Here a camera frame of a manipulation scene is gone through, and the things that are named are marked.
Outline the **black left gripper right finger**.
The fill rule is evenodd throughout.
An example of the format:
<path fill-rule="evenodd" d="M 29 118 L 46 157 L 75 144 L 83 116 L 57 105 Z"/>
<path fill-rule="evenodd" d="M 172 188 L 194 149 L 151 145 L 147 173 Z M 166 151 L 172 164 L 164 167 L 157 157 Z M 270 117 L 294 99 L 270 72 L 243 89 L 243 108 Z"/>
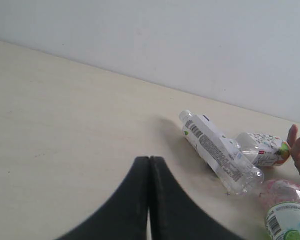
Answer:
<path fill-rule="evenodd" d="M 150 157 L 149 219 L 153 240 L 240 240 L 183 190 L 164 158 Z"/>

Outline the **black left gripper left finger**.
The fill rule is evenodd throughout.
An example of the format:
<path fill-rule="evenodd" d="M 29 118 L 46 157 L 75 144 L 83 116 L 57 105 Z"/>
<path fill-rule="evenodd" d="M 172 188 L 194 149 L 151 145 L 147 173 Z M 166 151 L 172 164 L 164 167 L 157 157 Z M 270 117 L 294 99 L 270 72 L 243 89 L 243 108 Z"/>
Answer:
<path fill-rule="evenodd" d="M 60 240 L 145 240 L 150 158 L 136 157 L 112 196 Z"/>

